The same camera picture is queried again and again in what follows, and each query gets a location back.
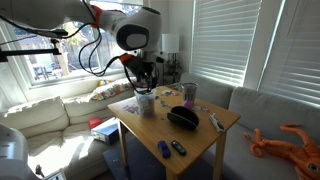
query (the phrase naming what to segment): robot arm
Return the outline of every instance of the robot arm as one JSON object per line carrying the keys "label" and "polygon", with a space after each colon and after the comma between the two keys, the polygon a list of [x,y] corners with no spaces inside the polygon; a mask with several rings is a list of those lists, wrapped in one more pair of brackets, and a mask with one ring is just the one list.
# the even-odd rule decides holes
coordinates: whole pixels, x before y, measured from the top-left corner
{"label": "robot arm", "polygon": [[[79,0],[1,0],[0,15],[39,32],[53,30],[70,21],[94,24],[109,31],[126,51],[156,50],[160,37],[160,13],[147,7],[127,17],[121,11],[104,11]],[[41,35],[55,36],[50,33]]]}

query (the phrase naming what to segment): lamp shade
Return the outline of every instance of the lamp shade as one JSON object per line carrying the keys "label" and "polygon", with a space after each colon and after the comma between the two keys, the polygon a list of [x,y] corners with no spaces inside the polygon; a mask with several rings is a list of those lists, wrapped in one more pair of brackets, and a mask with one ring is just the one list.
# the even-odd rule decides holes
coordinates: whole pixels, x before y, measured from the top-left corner
{"label": "lamp shade", "polygon": [[162,51],[167,53],[178,53],[179,34],[162,34]]}

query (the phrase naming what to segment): table leg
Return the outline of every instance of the table leg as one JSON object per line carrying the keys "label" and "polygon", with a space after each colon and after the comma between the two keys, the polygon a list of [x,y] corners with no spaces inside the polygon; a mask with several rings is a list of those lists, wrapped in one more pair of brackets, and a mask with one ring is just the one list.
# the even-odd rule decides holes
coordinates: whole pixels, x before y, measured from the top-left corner
{"label": "table leg", "polygon": [[128,166],[128,157],[127,157],[127,142],[126,142],[126,127],[122,124],[122,122],[119,120],[118,122],[118,130],[119,130],[119,139],[120,139],[120,145],[121,145],[121,151],[122,151],[122,159],[124,166]]}
{"label": "table leg", "polygon": [[225,132],[225,133],[221,134],[221,136],[217,140],[216,156],[215,156],[214,170],[213,170],[213,179],[214,180],[219,180],[220,179],[220,174],[222,172],[224,147],[225,147],[225,144],[226,144],[226,137],[227,137],[227,133]]}
{"label": "table leg", "polygon": [[166,168],[166,180],[178,180],[178,176],[174,175],[170,170]]}

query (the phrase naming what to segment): black bowl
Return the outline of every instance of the black bowl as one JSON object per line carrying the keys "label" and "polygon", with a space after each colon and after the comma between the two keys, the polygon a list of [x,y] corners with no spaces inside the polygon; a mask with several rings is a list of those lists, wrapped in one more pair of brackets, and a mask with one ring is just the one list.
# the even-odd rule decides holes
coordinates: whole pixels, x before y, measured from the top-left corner
{"label": "black bowl", "polygon": [[167,113],[167,118],[174,124],[190,130],[196,129],[199,125],[199,117],[196,113],[183,106],[175,106]]}

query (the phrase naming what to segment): orange octopus toy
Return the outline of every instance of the orange octopus toy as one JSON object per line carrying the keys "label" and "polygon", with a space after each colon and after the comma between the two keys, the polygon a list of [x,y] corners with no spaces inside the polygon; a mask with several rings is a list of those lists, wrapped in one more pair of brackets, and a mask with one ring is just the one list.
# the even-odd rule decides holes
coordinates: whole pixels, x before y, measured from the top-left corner
{"label": "orange octopus toy", "polygon": [[304,143],[303,147],[284,141],[262,139],[259,129],[253,131],[255,140],[252,140],[246,132],[244,136],[253,143],[250,148],[253,155],[262,157],[262,150],[265,150],[272,155],[293,161],[300,180],[320,180],[320,148],[304,131],[290,127],[298,125],[286,123],[281,125],[280,129],[299,135]]}

